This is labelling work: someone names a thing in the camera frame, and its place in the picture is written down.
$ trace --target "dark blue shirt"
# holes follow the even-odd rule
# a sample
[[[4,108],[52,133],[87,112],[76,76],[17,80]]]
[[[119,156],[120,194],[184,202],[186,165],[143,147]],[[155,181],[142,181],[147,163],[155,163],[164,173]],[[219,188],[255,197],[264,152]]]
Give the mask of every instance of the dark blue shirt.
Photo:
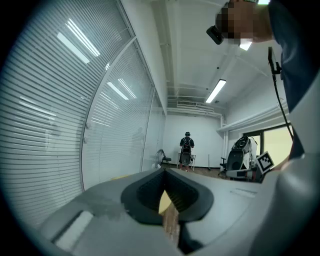
[[[312,84],[319,65],[318,47],[309,34],[313,16],[309,10],[311,5],[299,3],[294,6],[293,1],[271,0],[269,3],[270,24],[274,39],[282,47],[281,79],[289,112],[291,112]],[[303,146],[293,128],[293,144],[290,159],[298,158],[304,153]]]

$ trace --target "ceiling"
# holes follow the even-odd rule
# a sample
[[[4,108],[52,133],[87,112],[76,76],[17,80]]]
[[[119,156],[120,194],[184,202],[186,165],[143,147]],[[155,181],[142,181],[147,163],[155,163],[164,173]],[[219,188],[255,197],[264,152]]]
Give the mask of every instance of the ceiling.
[[[225,86],[212,107],[227,108],[246,88],[270,75],[268,46],[280,60],[273,41],[253,43],[248,51],[224,41],[216,45],[206,30],[215,24],[226,0],[156,0],[151,2],[165,68],[168,102],[204,103],[219,79]]]

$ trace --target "person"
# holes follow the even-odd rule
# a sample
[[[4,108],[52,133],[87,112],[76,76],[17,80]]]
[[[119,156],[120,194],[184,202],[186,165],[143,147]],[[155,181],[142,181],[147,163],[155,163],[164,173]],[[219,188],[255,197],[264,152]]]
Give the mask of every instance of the person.
[[[191,149],[195,147],[194,140],[190,138],[190,132],[185,133],[185,137],[181,139],[180,141],[180,147],[181,147],[181,154],[179,159],[179,169],[182,170],[183,164],[182,164],[182,154],[183,152],[191,152]],[[185,170],[189,171],[189,165],[185,166]]]
[[[281,46],[281,79],[289,112],[302,99],[320,68],[319,47],[315,35],[319,2],[270,0],[268,5],[257,1],[230,0],[216,16],[215,25],[233,43],[247,39],[256,43],[272,39]],[[303,146],[293,129],[289,156],[286,161],[303,155]]]

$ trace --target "electrical cord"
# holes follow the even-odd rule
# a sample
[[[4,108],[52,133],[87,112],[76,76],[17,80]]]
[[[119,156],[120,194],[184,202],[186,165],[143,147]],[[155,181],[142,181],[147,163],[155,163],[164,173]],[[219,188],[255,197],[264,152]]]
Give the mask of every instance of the electrical cord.
[[[283,118],[284,118],[286,127],[287,127],[288,130],[289,130],[291,139],[294,140],[294,135],[292,134],[292,132],[291,132],[291,130],[290,130],[290,126],[289,126],[287,117],[286,117],[285,112],[284,112],[284,109],[283,109],[283,107],[282,107],[282,105],[281,105],[281,101],[280,101],[280,97],[279,97],[279,93],[278,93],[278,89],[277,89],[276,75],[273,74],[273,75],[272,75],[272,78],[273,78],[273,84],[274,84],[274,89],[275,89],[276,98],[278,99],[279,106],[280,106],[280,109],[281,109],[281,112],[282,112],[282,115],[283,115]]]

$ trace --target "white table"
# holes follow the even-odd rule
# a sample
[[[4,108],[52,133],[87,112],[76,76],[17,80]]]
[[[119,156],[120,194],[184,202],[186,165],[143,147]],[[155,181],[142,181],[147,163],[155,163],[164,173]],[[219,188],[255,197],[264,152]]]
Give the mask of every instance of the white table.
[[[178,152],[178,159],[177,159],[177,161],[176,161],[176,168],[178,168],[178,165],[179,165],[180,154],[181,154],[181,150]],[[193,171],[195,171],[196,156],[197,156],[197,155],[191,152],[191,156],[192,156],[192,159],[193,159],[193,162],[192,162],[192,164],[191,164],[191,169],[192,169]]]

